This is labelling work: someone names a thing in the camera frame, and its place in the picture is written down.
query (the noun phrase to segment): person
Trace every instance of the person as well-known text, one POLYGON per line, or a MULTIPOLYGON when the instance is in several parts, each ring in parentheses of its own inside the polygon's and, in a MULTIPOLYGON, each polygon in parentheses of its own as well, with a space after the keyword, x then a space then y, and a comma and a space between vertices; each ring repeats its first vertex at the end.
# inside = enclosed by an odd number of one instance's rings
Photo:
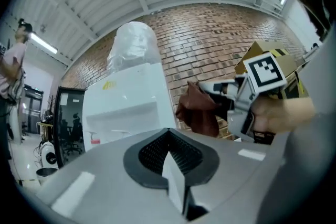
POLYGON ((292 131, 316 114, 310 97, 272 99, 259 96, 251 110, 255 116, 254 131, 275 134, 292 131))
POLYGON ((8 89, 9 85, 17 79, 25 56, 26 43, 32 32, 32 25, 21 19, 15 32, 16 44, 7 50, 2 57, 0 56, 0 147, 7 159, 11 159, 7 134, 8 89))

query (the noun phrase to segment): brown cloth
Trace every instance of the brown cloth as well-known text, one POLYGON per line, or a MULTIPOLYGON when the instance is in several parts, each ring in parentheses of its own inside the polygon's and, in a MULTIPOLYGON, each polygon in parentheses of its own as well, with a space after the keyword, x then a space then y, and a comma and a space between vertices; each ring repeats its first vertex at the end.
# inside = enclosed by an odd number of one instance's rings
POLYGON ((227 108, 227 102, 215 102, 197 83, 188 81, 188 89, 181 95, 175 115, 193 132, 217 137, 219 126, 216 115, 226 120, 227 108))

